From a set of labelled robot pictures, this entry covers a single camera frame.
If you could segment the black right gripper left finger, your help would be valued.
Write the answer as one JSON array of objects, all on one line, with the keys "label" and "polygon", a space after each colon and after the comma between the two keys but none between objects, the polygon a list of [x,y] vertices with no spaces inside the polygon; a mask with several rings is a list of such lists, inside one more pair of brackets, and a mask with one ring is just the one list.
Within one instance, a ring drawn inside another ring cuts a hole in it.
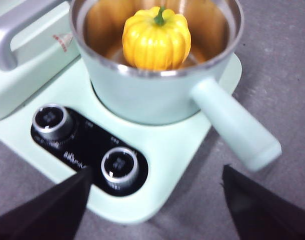
[{"label": "black right gripper left finger", "polygon": [[0,240],[72,240],[86,210],[93,171],[86,167],[0,216]]}]

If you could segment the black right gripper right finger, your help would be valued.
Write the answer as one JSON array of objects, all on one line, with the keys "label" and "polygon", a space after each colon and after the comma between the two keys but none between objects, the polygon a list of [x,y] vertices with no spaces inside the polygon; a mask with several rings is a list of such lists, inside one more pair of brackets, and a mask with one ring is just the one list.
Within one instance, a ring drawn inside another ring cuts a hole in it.
[{"label": "black right gripper right finger", "polygon": [[226,164],[227,207],[241,240],[305,240],[305,210]]}]

